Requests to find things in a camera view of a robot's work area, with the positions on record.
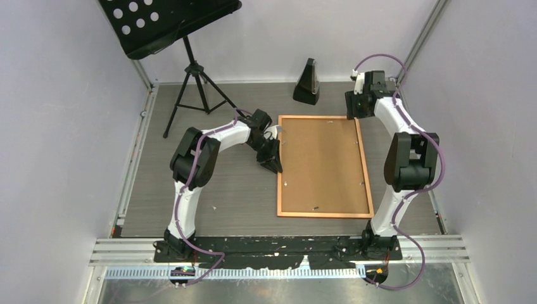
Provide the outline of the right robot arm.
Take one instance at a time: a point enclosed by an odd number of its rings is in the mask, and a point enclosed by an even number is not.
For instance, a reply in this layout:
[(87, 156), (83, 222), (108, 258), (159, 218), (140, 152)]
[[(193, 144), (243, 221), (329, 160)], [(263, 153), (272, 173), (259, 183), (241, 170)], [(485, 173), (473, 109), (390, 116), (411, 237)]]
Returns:
[(413, 197), (433, 183), (439, 136), (427, 133), (410, 117), (396, 91), (388, 89), (385, 73), (352, 72), (355, 86), (345, 94), (349, 120), (378, 118), (391, 136), (384, 163), (386, 190), (377, 213), (362, 232), (359, 252), (377, 260), (398, 245), (399, 224)]

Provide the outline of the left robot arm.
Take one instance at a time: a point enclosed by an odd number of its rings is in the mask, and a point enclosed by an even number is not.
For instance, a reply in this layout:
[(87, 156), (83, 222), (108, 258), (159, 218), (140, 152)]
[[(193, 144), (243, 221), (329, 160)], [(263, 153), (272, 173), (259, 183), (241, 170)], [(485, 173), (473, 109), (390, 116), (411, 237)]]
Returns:
[(195, 216), (201, 190), (213, 176), (220, 152), (246, 144), (256, 152), (257, 163), (279, 174), (283, 171), (278, 135), (282, 127), (257, 109), (241, 117), (235, 115), (229, 123), (213, 129), (186, 130), (170, 161), (175, 186), (172, 218), (164, 233), (164, 243), (179, 262), (187, 262), (195, 251)]

